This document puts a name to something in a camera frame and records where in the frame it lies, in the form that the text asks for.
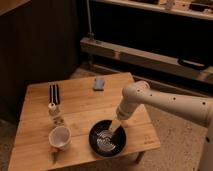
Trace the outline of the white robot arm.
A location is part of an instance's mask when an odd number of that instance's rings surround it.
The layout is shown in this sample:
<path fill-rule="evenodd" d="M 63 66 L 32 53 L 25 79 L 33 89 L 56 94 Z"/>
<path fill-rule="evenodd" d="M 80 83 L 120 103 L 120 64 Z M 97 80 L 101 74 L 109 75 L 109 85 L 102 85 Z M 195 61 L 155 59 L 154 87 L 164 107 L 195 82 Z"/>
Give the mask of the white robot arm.
<path fill-rule="evenodd" d="M 207 128 L 198 171 L 213 171 L 213 98 L 165 93 L 150 88 L 146 81 L 126 85 L 116 109 L 119 121 L 129 119 L 141 104 L 147 104 Z"/>

